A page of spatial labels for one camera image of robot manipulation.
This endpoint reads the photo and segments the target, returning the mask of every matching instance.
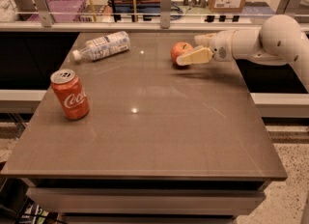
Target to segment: table top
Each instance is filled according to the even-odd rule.
[[[72,50],[106,33],[82,33]],[[130,51],[75,70],[90,102],[64,117],[48,89],[2,171],[8,177],[262,179],[287,175],[235,62],[178,69],[191,33],[128,33]]]

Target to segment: cardboard box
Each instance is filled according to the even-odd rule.
[[[245,0],[209,0],[209,8],[213,13],[240,13]]]

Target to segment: coca-cola logo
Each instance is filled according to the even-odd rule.
[[[85,98],[86,98],[86,95],[83,91],[80,92],[78,95],[71,94],[71,95],[66,97],[66,99],[64,101],[64,105],[68,109],[71,109],[71,108],[83,103],[85,101]]]

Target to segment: bottle label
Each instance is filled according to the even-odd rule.
[[[89,41],[92,59],[95,61],[129,49],[129,38],[125,32],[118,32]]]

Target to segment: coca-cola can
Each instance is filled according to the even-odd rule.
[[[68,119],[77,120],[88,113],[88,99],[75,71],[57,70],[50,76],[50,80],[50,86]]]

